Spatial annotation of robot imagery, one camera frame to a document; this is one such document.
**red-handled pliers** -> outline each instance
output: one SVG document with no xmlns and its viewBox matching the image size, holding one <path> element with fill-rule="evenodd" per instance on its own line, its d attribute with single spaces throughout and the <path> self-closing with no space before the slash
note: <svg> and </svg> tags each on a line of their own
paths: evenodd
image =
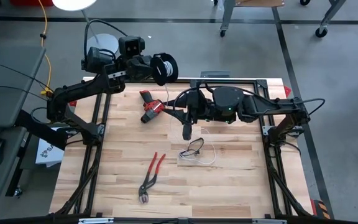
<svg viewBox="0 0 358 224">
<path fill-rule="evenodd" d="M 154 172 L 154 177 L 149 181 L 150 172 L 153 169 L 153 165 L 154 165 L 156 158 L 157 158 L 157 152 L 154 153 L 154 158 L 153 158 L 152 162 L 150 163 L 149 169 L 147 170 L 146 178 L 144 179 L 143 184 L 139 187 L 139 200 L 141 203 L 149 202 L 149 195 L 147 194 L 146 190 L 151 188 L 155 184 L 155 181 L 157 180 L 158 170 L 160 168 L 161 162 L 165 158 L 165 154 L 162 155 L 161 159 L 157 163 L 157 166 L 156 166 L 155 172 Z"/>
</svg>

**spool of wire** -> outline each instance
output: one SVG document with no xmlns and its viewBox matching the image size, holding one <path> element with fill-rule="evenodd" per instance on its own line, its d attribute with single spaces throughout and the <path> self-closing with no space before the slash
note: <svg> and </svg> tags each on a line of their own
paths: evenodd
<svg viewBox="0 0 358 224">
<path fill-rule="evenodd" d="M 153 79 L 160 86 L 166 83 L 173 83 L 178 79 L 177 62 L 169 54 L 155 54 L 150 62 L 150 66 L 153 68 Z"/>
</svg>

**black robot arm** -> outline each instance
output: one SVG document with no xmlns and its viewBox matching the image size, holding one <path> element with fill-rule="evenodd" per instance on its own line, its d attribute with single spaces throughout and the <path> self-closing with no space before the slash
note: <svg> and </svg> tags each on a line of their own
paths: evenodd
<svg viewBox="0 0 358 224">
<path fill-rule="evenodd" d="M 57 88 L 49 94 L 47 118 L 52 123 L 66 123 L 77 130 L 83 137 L 83 144 L 98 144 L 104 126 L 83 121 L 70 111 L 68 103 L 100 93 L 120 93 L 125 89 L 125 82 L 139 82 L 149 77 L 153 77 L 159 85 L 176 81 L 178 67 L 173 57 L 166 53 L 143 56 L 141 52 L 144 49 L 144 40 L 133 36 L 119 39 L 121 56 L 118 58 L 111 55 L 112 52 L 109 54 L 108 50 L 91 47 L 81 61 L 81 67 L 96 76 L 90 81 Z M 165 64 L 173 69 L 166 71 Z"/>
<path fill-rule="evenodd" d="M 279 144 L 285 140 L 287 132 L 295 126 L 309 122 L 310 117 L 303 101 L 299 98 L 268 100 L 247 90 L 231 86 L 200 86 L 201 82 L 180 93 L 175 100 L 169 101 L 165 112 L 176 117 L 183 124 L 183 139 L 191 139 L 191 125 L 199 119 L 220 121 L 228 124 L 237 118 L 251 123 L 261 116 L 285 114 L 285 119 L 268 130 L 271 144 Z M 207 99 L 201 88 L 212 93 L 213 99 Z M 176 110 L 176 107 L 187 108 L 187 112 Z"/>
</svg>

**yellow cable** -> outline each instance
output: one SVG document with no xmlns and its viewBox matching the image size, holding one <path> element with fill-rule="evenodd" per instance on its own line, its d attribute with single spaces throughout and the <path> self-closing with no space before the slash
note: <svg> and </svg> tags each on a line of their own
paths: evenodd
<svg viewBox="0 0 358 224">
<path fill-rule="evenodd" d="M 44 31 L 42 32 L 42 34 L 45 35 L 45 34 L 47 33 L 47 29 L 48 29 L 47 13 L 45 12 L 44 5 L 42 4 L 41 0 L 38 0 L 38 2 L 40 3 L 41 8 L 42 8 L 42 12 L 44 13 L 45 27 L 44 27 Z M 44 38 L 41 37 L 41 47 L 43 47 L 43 46 L 44 46 Z M 51 66 L 51 64 L 50 64 L 50 60 L 49 60 L 47 54 L 45 54 L 45 58 L 47 59 L 47 62 L 48 62 L 48 65 L 49 65 L 49 76 L 48 76 L 47 87 L 45 87 L 45 89 L 41 91 L 41 94 L 42 94 L 42 95 L 46 95 L 47 92 L 52 92 L 52 90 L 49 88 L 50 79 L 51 79 L 51 77 L 52 77 L 52 66 Z"/>
</svg>

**gray floor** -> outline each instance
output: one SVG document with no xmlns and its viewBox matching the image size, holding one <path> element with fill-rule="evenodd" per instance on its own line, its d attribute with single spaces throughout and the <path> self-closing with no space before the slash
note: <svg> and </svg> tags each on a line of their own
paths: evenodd
<svg viewBox="0 0 358 224">
<path fill-rule="evenodd" d="M 281 19 L 318 20 L 328 1 L 312 1 L 308 7 L 287 0 Z M 99 0 L 88 10 L 91 17 L 114 18 L 221 18 L 222 8 L 210 0 Z M 50 8 L 53 17 L 80 17 L 79 13 Z M 42 16 L 38 8 L 18 9 L 3 4 L 0 16 Z M 271 9 L 235 9 L 235 19 L 273 19 Z M 358 20 L 358 0 L 348 0 L 334 20 Z M 271 24 L 231 24 L 225 38 L 220 24 L 115 23 L 146 41 L 145 54 L 167 52 L 180 65 L 181 77 L 198 77 L 205 70 L 229 70 L 233 77 L 282 78 L 290 86 L 277 30 Z M 78 82 L 83 29 L 81 22 L 49 22 L 47 53 L 53 65 L 52 87 Z M 322 97 L 327 103 L 312 116 L 310 127 L 328 193 L 337 219 L 358 221 L 358 26 L 329 26 L 323 39 L 314 36 L 316 25 L 283 25 L 296 79 L 304 99 Z M 0 43 L 39 45 L 43 22 L 0 21 Z M 96 32 L 117 32 L 96 25 Z M 37 76 L 47 79 L 44 62 Z M 35 93 L 39 87 L 33 86 Z M 41 106 L 29 98 L 25 108 Z M 304 140 L 302 161 L 312 198 L 318 198 L 316 182 Z M 27 193 L 19 200 L 2 198 L 0 218 L 42 215 L 48 212 L 56 171 L 31 172 L 24 178 Z M 10 212 L 2 217 L 2 211 Z"/>
</svg>

